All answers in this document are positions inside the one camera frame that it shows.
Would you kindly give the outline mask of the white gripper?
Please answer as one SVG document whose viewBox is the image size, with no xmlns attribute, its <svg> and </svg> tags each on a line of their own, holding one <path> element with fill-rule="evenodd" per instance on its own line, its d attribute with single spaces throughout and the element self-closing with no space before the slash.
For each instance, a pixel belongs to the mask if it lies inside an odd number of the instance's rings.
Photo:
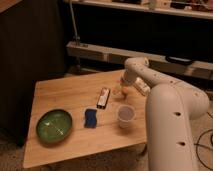
<svg viewBox="0 0 213 171">
<path fill-rule="evenodd" d="M 112 91 L 112 93 L 113 93 L 114 96 L 116 96 L 116 95 L 118 95 L 119 93 L 121 93 L 121 87 L 122 87 L 122 86 L 128 87 L 129 93 L 131 92 L 131 87 L 128 86 L 128 85 L 126 85 L 126 84 L 123 82 L 123 80 L 120 79 L 120 80 L 118 81 L 118 88 L 115 87 L 115 88 L 113 89 L 113 91 Z M 122 93 L 123 99 L 124 99 L 124 100 L 127 100 L 127 98 L 129 97 L 129 93 L 125 93 L 125 92 Z"/>
</svg>

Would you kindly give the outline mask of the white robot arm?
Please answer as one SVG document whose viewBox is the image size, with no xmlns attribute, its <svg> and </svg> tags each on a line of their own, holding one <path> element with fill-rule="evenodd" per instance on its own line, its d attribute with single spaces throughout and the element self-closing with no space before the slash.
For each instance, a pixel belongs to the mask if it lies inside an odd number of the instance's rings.
<svg viewBox="0 0 213 171">
<path fill-rule="evenodd" d="M 151 88 L 145 102 L 149 171 L 198 171 L 190 120 L 208 111 L 206 92 L 151 69 L 144 57 L 127 58 L 124 66 L 122 86 L 141 78 Z"/>
</svg>

